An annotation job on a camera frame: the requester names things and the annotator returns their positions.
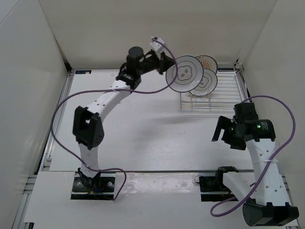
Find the blue flower plate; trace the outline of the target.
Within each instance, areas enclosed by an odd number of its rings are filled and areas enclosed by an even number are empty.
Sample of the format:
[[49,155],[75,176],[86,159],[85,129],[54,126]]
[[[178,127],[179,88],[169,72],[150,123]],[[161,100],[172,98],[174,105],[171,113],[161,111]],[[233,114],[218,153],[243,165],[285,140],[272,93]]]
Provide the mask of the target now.
[[210,69],[204,69],[201,82],[189,93],[197,97],[207,96],[215,90],[217,83],[217,75]]
[[176,92],[185,93],[196,88],[203,79],[203,66],[194,56],[183,55],[176,59],[177,66],[171,66],[165,74],[169,87]]

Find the orange sunburst plate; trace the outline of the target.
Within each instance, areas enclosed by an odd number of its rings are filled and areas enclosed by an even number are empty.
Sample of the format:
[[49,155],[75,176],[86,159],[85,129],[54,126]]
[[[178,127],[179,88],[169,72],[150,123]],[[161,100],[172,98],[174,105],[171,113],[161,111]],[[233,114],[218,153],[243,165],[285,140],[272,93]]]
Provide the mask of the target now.
[[209,55],[198,55],[196,58],[201,62],[204,69],[210,69],[214,73],[217,73],[218,64],[213,57]]

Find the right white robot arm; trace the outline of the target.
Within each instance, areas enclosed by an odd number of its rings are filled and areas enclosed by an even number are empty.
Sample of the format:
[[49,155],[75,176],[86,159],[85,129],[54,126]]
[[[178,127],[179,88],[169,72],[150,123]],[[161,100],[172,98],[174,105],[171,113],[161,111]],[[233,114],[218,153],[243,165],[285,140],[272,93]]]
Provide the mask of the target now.
[[234,112],[233,118],[218,118],[212,141],[221,139],[231,149],[248,150],[255,184],[249,186],[243,181],[235,167],[219,167],[214,186],[232,192],[248,226],[285,226],[299,217],[299,211],[290,204],[278,170],[273,123],[259,119],[253,103],[236,104]]

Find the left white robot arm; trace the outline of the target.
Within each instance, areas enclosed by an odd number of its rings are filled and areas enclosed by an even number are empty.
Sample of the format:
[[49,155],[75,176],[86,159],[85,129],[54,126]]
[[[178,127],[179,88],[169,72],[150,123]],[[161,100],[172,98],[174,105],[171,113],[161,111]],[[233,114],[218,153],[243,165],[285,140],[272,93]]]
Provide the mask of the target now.
[[89,191],[95,191],[100,185],[98,166],[98,146],[104,139],[103,121],[112,109],[129,96],[141,83],[141,76],[153,70],[163,74],[175,59],[164,52],[150,50],[144,54],[141,47],[129,49],[126,62],[108,92],[86,107],[78,106],[74,112],[72,133],[80,148],[82,165],[78,169],[83,185]]

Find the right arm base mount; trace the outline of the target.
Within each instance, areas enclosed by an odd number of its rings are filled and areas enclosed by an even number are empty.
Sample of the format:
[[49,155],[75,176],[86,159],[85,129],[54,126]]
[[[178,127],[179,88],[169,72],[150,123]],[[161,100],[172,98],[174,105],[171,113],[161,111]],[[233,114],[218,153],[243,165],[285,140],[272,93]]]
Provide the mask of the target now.
[[200,187],[202,202],[237,201],[229,188],[216,183],[216,177],[197,175],[193,181]]

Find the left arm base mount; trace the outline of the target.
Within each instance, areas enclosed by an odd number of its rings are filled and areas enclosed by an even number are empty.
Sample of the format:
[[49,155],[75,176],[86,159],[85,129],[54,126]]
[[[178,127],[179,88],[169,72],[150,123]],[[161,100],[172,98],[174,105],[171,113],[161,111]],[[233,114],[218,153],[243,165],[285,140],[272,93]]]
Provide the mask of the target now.
[[87,189],[84,186],[82,179],[78,173],[75,174],[71,197],[72,200],[113,200],[114,199],[114,187],[115,187],[115,177],[114,173],[100,175],[100,179],[96,185]]

